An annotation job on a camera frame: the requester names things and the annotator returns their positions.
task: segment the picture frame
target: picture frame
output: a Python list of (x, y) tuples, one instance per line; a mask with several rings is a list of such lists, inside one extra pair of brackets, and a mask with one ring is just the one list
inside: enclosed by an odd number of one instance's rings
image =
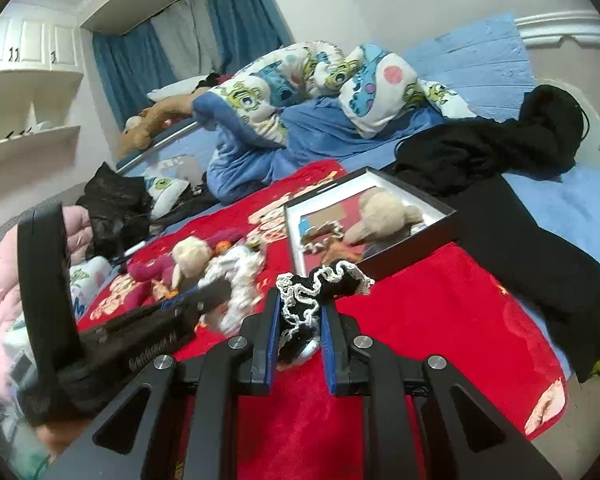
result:
[(455, 209), (388, 174), (369, 167), (360, 168), (285, 204), (287, 239), (296, 274), (307, 276), (313, 268), (320, 266), (320, 258), (309, 257), (306, 252), (301, 226), (313, 222), (315, 228), (319, 223), (331, 221), (342, 225), (344, 230), (351, 228), (353, 222), (360, 220), (360, 213), (356, 216), (353, 211), (359, 209), (359, 197), (375, 187), (389, 191), (405, 205), (417, 206), (423, 222), (415, 226), (417, 229), (407, 227), (398, 233), (400, 236), (380, 244), (381, 247), (375, 247), (373, 251), (365, 246), (357, 264), (367, 276), (382, 280), (457, 238), (458, 213)]

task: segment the white shelf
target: white shelf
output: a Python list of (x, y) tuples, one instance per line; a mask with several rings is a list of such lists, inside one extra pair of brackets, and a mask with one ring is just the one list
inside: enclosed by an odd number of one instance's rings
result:
[(36, 134), (2, 139), (0, 140), (0, 162), (8, 160), (12, 163), (13, 159), (18, 156), (28, 155), (33, 150), (63, 142), (77, 136), (79, 132), (80, 126), (62, 126), (61, 128), (43, 130)]

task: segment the white plush toy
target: white plush toy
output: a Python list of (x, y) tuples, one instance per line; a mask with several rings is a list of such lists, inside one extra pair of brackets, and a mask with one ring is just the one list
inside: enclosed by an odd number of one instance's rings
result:
[(363, 240), (386, 238), (407, 224), (422, 222), (422, 211), (414, 205), (404, 205), (387, 190), (373, 187), (360, 196), (360, 222), (344, 235), (344, 243), (356, 245)]
[(171, 251), (173, 261), (176, 262), (174, 277), (179, 274), (187, 278), (199, 276), (205, 270), (206, 264), (212, 255), (213, 251), (207, 243), (195, 236), (190, 236), (178, 242)]

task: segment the curtain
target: curtain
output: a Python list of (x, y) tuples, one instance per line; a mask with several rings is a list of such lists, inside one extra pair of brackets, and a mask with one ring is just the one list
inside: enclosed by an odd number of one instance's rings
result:
[(93, 33), (93, 52), (105, 95), (118, 127), (153, 103), (147, 92), (176, 82), (151, 23), (123, 36)]
[(178, 80), (220, 70), (207, 0), (179, 0), (150, 21)]
[(292, 43), (273, 0), (208, 0), (222, 63), (233, 73), (251, 61)]

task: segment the pink jacket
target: pink jacket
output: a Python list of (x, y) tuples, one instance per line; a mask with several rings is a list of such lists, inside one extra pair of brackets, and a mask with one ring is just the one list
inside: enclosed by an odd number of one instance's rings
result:
[[(71, 264), (83, 262), (93, 238), (89, 214), (80, 206), (62, 208)], [(11, 228), (0, 242), (0, 397), (9, 400), (9, 370), (11, 360), (4, 351), (4, 333), (22, 313), (18, 284), (18, 227)]]

